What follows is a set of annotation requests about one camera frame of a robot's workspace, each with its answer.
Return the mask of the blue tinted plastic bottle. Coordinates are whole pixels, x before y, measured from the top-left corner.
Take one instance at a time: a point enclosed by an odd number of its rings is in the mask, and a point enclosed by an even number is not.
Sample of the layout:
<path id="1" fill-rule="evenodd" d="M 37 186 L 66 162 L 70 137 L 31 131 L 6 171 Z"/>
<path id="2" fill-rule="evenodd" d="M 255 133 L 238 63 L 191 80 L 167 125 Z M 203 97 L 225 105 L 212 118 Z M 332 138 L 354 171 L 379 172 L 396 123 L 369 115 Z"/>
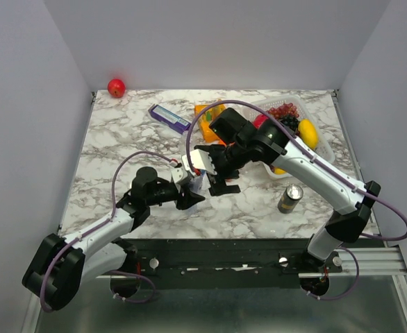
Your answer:
<path id="1" fill-rule="evenodd" d="M 190 190 L 196 194 L 201 194 L 202 184 L 203 181 L 196 181 L 195 178 L 190 183 Z M 193 215 L 197 212 L 197 205 L 193 205 L 192 207 L 188 208 L 186 211 L 188 216 Z"/>

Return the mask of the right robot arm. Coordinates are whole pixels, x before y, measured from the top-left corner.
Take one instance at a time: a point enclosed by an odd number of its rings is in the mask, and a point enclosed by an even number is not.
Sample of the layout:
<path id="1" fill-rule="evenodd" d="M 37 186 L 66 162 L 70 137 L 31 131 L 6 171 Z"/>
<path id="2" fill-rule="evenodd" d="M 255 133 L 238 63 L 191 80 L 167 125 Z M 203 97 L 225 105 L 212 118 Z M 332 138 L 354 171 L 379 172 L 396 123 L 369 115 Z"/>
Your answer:
<path id="1" fill-rule="evenodd" d="M 238 178 L 247 163 L 262 162 L 288 172 L 331 204 L 331 218 L 310 238 L 301 254 L 301 265 L 307 271 L 318 271 L 336 248 L 359 238 L 381 191 L 380 184 L 350 178 L 294 133 L 286 135 L 287 128 L 279 128 L 270 119 L 256 128 L 233 108 L 227 108 L 210 129 L 223 141 L 222 145 L 203 148 L 214 166 L 207 173 L 212 196 L 238 193 L 238 186 L 226 181 Z"/>

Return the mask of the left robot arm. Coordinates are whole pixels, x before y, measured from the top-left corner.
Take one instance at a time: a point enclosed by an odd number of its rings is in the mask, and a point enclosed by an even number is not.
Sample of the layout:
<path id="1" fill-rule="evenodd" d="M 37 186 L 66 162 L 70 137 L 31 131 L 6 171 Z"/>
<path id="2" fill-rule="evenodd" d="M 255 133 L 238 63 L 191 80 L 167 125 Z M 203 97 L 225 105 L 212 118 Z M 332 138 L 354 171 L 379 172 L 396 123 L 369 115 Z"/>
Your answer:
<path id="1" fill-rule="evenodd" d="M 149 166 L 137 170 L 131 188 L 113 203 L 112 210 L 76 233 L 46 236 L 40 243 L 22 278 L 22 284 L 40 299 L 46 312 L 65 307 L 82 282 L 107 271 L 130 273 L 135 257 L 124 250 L 119 238 L 134 231 L 150 215 L 151 207 L 173 202 L 187 210 L 204 200 L 191 190 L 199 171 L 179 165 L 170 180 L 158 176 Z"/>

